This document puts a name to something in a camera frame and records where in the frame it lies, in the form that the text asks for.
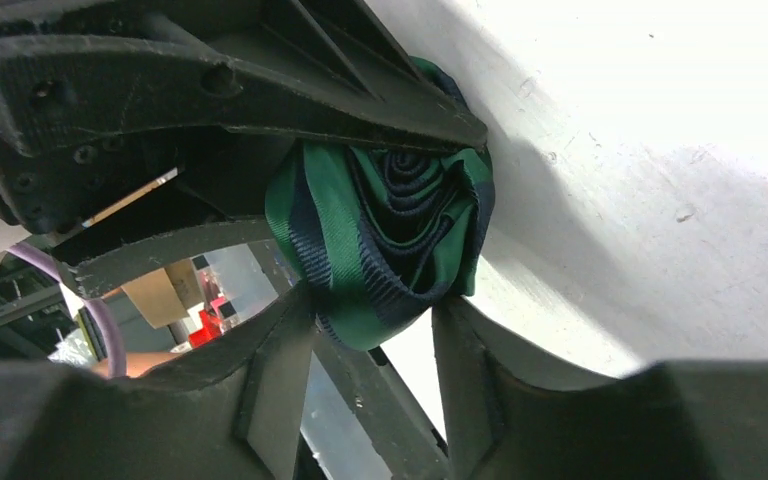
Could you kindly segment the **green navy striped tie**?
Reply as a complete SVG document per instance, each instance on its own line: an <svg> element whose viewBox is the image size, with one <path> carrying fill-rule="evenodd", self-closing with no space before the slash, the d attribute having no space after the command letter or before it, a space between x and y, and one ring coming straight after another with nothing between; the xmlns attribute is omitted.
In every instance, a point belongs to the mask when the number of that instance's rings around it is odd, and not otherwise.
<svg viewBox="0 0 768 480"><path fill-rule="evenodd" d="M494 206L486 147L425 156L306 140L273 176L265 217L321 331L366 351L474 293Z"/></svg>

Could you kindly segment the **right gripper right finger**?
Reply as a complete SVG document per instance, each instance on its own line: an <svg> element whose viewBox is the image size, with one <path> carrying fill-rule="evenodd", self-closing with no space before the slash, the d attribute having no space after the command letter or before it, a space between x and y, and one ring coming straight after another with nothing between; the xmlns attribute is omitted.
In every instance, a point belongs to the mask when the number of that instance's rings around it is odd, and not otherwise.
<svg viewBox="0 0 768 480"><path fill-rule="evenodd" d="M614 379L461 298L432 325L457 479L768 479L768 361L665 361Z"/></svg>

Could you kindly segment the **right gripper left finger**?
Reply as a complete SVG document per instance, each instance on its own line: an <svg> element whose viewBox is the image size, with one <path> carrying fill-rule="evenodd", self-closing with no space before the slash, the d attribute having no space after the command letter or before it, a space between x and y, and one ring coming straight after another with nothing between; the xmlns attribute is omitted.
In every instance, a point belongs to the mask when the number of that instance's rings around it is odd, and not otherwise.
<svg viewBox="0 0 768 480"><path fill-rule="evenodd" d="M302 282L138 378L0 362L0 479L290 479L314 336Z"/></svg>

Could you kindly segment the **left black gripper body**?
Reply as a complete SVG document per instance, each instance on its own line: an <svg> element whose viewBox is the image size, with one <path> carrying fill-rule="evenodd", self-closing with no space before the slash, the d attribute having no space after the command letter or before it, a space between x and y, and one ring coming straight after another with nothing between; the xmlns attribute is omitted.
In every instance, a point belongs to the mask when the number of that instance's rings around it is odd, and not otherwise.
<svg viewBox="0 0 768 480"><path fill-rule="evenodd" d="M70 126L23 154L0 137L0 216L55 248L94 227L128 240L263 218L265 184L294 129L215 122L103 131Z"/></svg>

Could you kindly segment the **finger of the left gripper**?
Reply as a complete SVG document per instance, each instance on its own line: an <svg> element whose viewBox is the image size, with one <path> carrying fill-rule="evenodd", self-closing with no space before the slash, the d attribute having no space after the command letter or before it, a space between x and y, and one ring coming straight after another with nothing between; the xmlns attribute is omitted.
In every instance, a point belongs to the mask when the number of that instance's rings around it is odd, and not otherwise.
<svg viewBox="0 0 768 480"><path fill-rule="evenodd" d="M63 283L91 299L185 258L272 238L263 218L185 226L136 240L94 227L58 245L52 257Z"/></svg>
<svg viewBox="0 0 768 480"><path fill-rule="evenodd" d="M20 154L189 127L430 152L487 135L362 1L0 1Z"/></svg>

